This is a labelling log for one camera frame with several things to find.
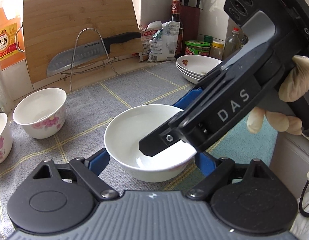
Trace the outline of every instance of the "latex glove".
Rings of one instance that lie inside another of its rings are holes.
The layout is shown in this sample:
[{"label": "latex glove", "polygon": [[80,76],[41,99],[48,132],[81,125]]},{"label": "latex glove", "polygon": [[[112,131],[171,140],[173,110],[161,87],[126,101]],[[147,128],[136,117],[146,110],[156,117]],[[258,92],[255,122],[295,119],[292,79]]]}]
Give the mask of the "latex glove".
[{"label": "latex glove", "polygon": [[[293,61],[296,67],[291,70],[279,89],[279,98],[284,102],[294,102],[309,90],[309,58],[294,56]],[[294,116],[286,116],[281,113],[265,111],[255,107],[248,117],[248,130],[251,133],[258,133],[261,130],[264,116],[269,124],[279,132],[288,132],[300,135],[302,122]]]}]

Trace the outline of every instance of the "plaid tablecloth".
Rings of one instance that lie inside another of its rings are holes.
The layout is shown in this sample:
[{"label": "plaid tablecloth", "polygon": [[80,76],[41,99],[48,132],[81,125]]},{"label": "plaid tablecloth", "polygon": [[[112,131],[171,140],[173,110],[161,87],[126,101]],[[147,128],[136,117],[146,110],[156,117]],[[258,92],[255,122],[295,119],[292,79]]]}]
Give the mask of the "plaid tablecloth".
[{"label": "plaid tablecloth", "polygon": [[[185,80],[175,62],[126,73],[68,94],[67,116],[62,129],[47,139],[33,139],[10,122],[14,142],[7,159],[0,164],[0,239],[6,239],[14,228],[6,212],[11,194],[43,159],[67,163],[82,156],[89,157],[104,147],[107,124],[121,112],[142,104],[174,104],[193,84]],[[248,163],[254,157],[269,164],[276,132],[266,123],[258,135],[247,132],[245,120],[209,149],[220,157],[226,155],[237,162]],[[114,161],[100,177],[122,193],[131,190],[187,190],[203,175],[191,161],[176,178],[162,183],[146,183],[126,174]]]}]

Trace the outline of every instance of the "stacked plate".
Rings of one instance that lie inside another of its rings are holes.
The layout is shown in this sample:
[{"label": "stacked plate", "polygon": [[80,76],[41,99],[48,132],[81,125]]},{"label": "stacked plate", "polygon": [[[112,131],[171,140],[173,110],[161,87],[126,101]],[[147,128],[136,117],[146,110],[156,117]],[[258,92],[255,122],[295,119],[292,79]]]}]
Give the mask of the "stacked plate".
[{"label": "stacked plate", "polygon": [[186,80],[196,84],[221,62],[221,60],[201,55],[185,55],[176,60],[176,67]]}]

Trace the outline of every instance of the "bamboo cutting board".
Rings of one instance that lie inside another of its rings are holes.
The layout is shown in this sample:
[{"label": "bamboo cutting board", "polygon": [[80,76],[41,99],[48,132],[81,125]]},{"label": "bamboo cutting board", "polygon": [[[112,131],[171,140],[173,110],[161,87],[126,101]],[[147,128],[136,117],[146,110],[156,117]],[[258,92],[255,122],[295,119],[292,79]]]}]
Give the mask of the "bamboo cutting board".
[{"label": "bamboo cutting board", "polygon": [[[95,28],[102,38],[139,31],[132,0],[24,0],[23,6],[25,55],[32,83],[47,77],[51,59],[74,48],[83,29]],[[96,32],[85,31],[78,46],[99,39]],[[109,56],[141,51],[141,40],[133,39],[112,44]]]}]

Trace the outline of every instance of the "soy sauce bottle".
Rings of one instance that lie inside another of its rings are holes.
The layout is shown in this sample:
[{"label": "soy sauce bottle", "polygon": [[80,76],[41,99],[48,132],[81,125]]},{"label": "soy sauce bottle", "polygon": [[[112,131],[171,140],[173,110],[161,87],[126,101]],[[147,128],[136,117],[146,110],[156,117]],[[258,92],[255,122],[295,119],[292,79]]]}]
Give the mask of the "soy sauce bottle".
[{"label": "soy sauce bottle", "polygon": [[183,39],[183,24],[180,19],[180,5],[181,2],[179,0],[172,0],[171,18],[169,20],[173,22],[180,22],[179,35],[175,53],[176,58],[181,56],[182,39]]}]

